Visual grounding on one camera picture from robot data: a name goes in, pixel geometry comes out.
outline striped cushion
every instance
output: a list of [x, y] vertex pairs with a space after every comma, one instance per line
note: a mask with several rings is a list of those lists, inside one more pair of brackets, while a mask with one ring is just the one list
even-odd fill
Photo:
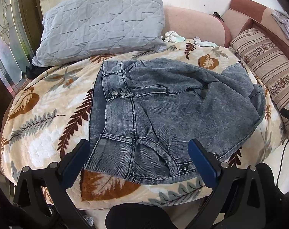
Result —
[[[230, 45], [267, 86], [277, 108], [289, 109], [289, 60], [283, 52], [254, 28], [240, 33]], [[289, 135], [289, 120], [282, 118]]]

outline floor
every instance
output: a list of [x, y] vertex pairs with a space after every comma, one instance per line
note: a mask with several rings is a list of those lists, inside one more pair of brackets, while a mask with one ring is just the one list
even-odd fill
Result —
[[[279, 167], [281, 162], [281, 156], [284, 145], [277, 148], [264, 162], [267, 163], [274, 174], [274, 180], [277, 181]], [[289, 145], [287, 145], [284, 152], [284, 161], [282, 164], [282, 170], [279, 178], [278, 186], [283, 193], [289, 191]], [[189, 222], [194, 218], [198, 212], [198, 207], [202, 200], [180, 204], [171, 207], [164, 207], [163, 209], [169, 214], [172, 222], [178, 229], [184, 229]], [[87, 211], [87, 214], [94, 219], [96, 229], [106, 229], [104, 221], [109, 209], [106, 210], [92, 210]], [[222, 220], [222, 215], [217, 218], [218, 221]]]

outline blanket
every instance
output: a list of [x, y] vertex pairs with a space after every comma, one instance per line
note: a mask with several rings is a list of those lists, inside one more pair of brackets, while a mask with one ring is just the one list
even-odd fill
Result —
[[[59, 162], [81, 139], [89, 139], [89, 117], [93, 87], [102, 61], [168, 58], [221, 73], [238, 62], [224, 47], [200, 47], [193, 39], [168, 43], [168, 49], [153, 49], [121, 55], [104, 54], [53, 67], [30, 82], [13, 100], [0, 136], [0, 167], [17, 183], [21, 169], [28, 165], [40, 169]], [[240, 62], [253, 83], [262, 84], [249, 67]], [[285, 139], [284, 126], [265, 87], [266, 108], [263, 121], [242, 147], [228, 158], [239, 168], [262, 162]], [[78, 209], [93, 210], [136, 202], [169, 206], [200, 199], [211, 193], [201, 178], [174, 184], [139, 185], [117, 177], [82, 170], [72, 188], [66, 190]], [[46, 200], [52, 200], [43, 188]]]

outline gray denim garment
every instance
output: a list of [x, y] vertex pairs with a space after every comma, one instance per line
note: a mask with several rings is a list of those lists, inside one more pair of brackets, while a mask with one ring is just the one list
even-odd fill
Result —
[[155, 185], [198, 176], [189, 140], [226, 160], [264, 116], [263, 87], [237, 63], [222, 74], [166, 58], [104, 61], [85, 169]]

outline quilted pillowcase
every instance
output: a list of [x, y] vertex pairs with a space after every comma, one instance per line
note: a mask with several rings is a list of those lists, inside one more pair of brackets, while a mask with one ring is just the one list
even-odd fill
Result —
[[[289, 60], [283, 52], [254, 28], [240, 33], [230, 45], [267, 86], [277, 108], [289, 109]], [[289, 136], [289, 120], [282, 119]]]
[[166, 50], [162, 0], [67, 0], [46, 13], [32, 64], [62, 65], [93, 55]]

